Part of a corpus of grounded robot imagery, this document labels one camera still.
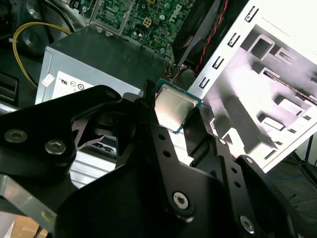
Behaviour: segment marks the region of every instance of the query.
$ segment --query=hole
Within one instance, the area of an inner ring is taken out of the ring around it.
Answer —
[[[200,82],[199,87],[202,88],[202,89],[204,89],[204,88],[206,87],[206,85],[208,84],[209,81],[210,81],[209,79],[207,79],[206,77],[204,77],[204,78],[202,79],[202,81]]]
[[[20,132],[14,132],[14,133],[12,133],[12,138],[16,139],[16,140],[21,139],[22,134]]]
[[[240,185],[237,181],[235,181],[234,184],[235,184],[238,188],[241,188],[241,185]]]
[[[230,41],[228,42],[228,46],[234,47],[234,45],[237,43],[238,39],[240,38],[240,35],[237,36],[237,33],[234,33],[231,37]]]
[[[243,223],[244,223],[244,225],[245,225],[247,228],[249,228],[249,229],[252,228],[251,224],[250,224],[248,221],[245,220]]]
[[[185,199],[182,198],[182,197],[177,197],[177,201],[178,201],[180,204],[184,204],[184,203],[185,203]]]
[[[220,67],[220,65],[222,64],[223,61],[224,61],[224,58],[221,58],[219,56],[212,67],[215,68],[215,69],[219,69],[219,67]]]
[[[291,133],[293,133],[293,134],[296,133],[296,130],[294,130],[294,129],[288,129],[288,131],[291,132]]]
[[[251,8],[251,10],[249,11],[249,14],[246,16],[245,20],[246,20],[247,22],[251,22],[251,21],[253,20],[253,18],[255,17],[255,15],[258,13],[259,9],[257,9],[257,10],[254,11],[255,8],[256,8],[256,7],[253,6],[253,7]]]
[[[251,53],[259,59],[263,59],[272,49],[272,43],[263,38],[259,38],[258,42],[251,49]]]
[[[277,144],[277,145],[279,145],[279,146],[282,146],[282,145],[283,145],[283,143],[280,142],[280,141],[276,141],[276,142],[274,142],[274,143]]]
[[[158,137],[161,139],[161,140],[165,140],[165,136],[159,134]]]
[[[306,119],[306,120],[310,120],[310,119],[312,119],[311,117],[309,117],[309,116],[303,116],[303,118],[304,119]]]
[[[163,151],[163,154],[164,154],[166,157],[168,157],[168,158],[170,157],[170,153],[169,153],[167,150],[164,150],[164,151]]]
[[[276,152],[276,150],[272,150],[264,159],[267,160],[269,157],[271,157],[274,153]]]

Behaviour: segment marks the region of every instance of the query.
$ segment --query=screw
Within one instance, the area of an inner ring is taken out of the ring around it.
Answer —
[[[4,138],[10,143],[21,143],[26,141],[28,134],[20,129],[10,129],[4,134]]]
[[[183,193],[181,193],[181,192],[174,193],[173,199],[174,199],[175,204],[180,209],[185,210],[188,208],[188,199]]]
[[[246,160],[248,161],[249,164],[251,165],[253,164],[253,161],[249,157],[246,157]]]
[[[45,144],[45,150],[52,155],[61,155],[65,152],[66,146],[61,140],[50,140]]]
[[[247,232],[249,232],[250,234],[254,234],[254,226],[246,216],[240,217],[240,223]]]
[[[226,145],[227,143],[223,139],[219,139],[220,143]]]

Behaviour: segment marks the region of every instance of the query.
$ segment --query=yellow cable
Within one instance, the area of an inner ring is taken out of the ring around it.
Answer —
[[[21,34],[22,31],[24,31],[26,28],[30,27],[30,26],[35,26],[35,25],[45,25],[45,26],[50,26],[50,27],[53,27],[55,29],[58,29],[62,32],[64,32],[65,34],[67,35],[70,35],[71,32],[63,27],[60,27],[60,26],[57,26],[57,25],[54,25],[54,24],[50,24],[50,23],[45,23],[45,22],[28,22],[28,23],[25,23],[23,24],[22,26],[20,26],[18,29],[16,29],[14,35],[13,35],[13,43],[12,43],[12,46],[13,46],[13,53],[14,53],[14,56],[15,56],[15,59],[16,61],[18,62],[24,76],[30,81],[30,83],[34,86],[34,87],[37,87],[36,84],[32,81],[32,79],[30,78],[30,76],[28,75],[25,67],[23,66],[23,63],[19,57],[19,54],[18,54],[18,50],[17,50],[17,47],[16,47],[16,42],[17,42],[17,39],[18,39],[18,36]]]

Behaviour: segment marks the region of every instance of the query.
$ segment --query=power supply label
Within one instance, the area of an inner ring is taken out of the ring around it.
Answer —
[[[93,85],[59,71],[57,73],[52,99],[59,98],[91,87],[93,87]]]

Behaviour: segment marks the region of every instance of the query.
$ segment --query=white sticker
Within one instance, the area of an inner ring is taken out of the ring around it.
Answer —
[[[42,80],[41,83],[45,87],[48,87],[54,81],[54,79],[55,79],[54,76],[49,73],[48,75],[46,75],[46,77]]]
[[[57,73],[52,99],[59,98],[91,87],[93,87],[93,85],[59,71]]]

